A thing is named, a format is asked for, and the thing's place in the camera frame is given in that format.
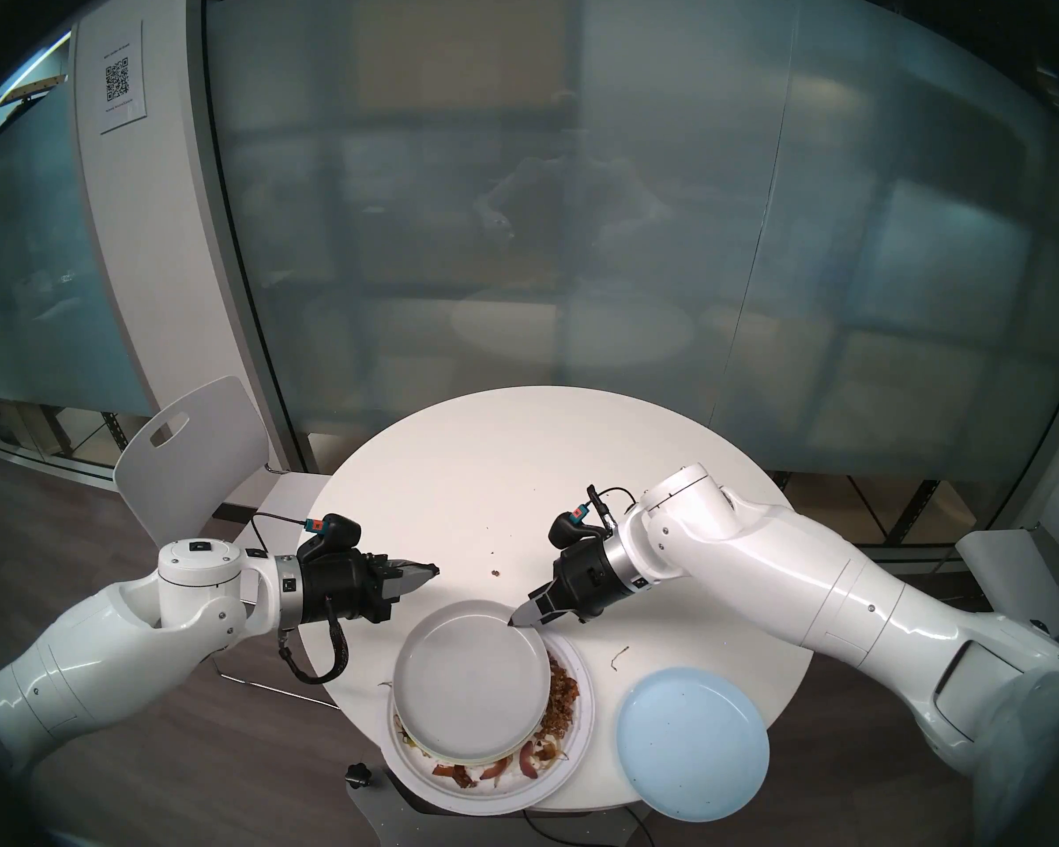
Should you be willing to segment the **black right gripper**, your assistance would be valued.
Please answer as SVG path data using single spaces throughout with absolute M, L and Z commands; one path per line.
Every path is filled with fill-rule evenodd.
M 604 541 L 582 539 L 560 552 L 553 566 L 553 584 L 536 589 L 511 613 L 509 627 L 541 629 L 570 615 L 590 621 L 628 596 L 628 585 L 612 567 Z

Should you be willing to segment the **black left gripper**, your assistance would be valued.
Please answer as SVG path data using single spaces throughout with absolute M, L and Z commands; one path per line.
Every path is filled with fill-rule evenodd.
M 388 621 L 393 605 L 403 595 L 439 576 L 439 567 L 433 563 L 391 559 L 358 549 L 300 545 L 297 559 L 302 588 L 298 625 L 326 621 L 326 600 L 333 603 L 339 620 L 364 619 L 374 625 Z

